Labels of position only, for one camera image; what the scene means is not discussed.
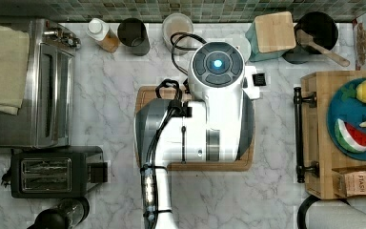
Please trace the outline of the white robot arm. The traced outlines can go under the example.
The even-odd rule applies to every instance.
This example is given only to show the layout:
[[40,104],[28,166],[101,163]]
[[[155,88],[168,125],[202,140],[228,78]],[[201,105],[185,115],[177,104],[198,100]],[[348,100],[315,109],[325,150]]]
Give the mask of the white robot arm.
[[254,133],[253,101],[260,97],[239,50],[209,42],[190,61],[192,98],[156,98],[134,117],[134,147],[140,167],[145,229],[177,229],[173,221],[168,166],[188,162],[234,162]]

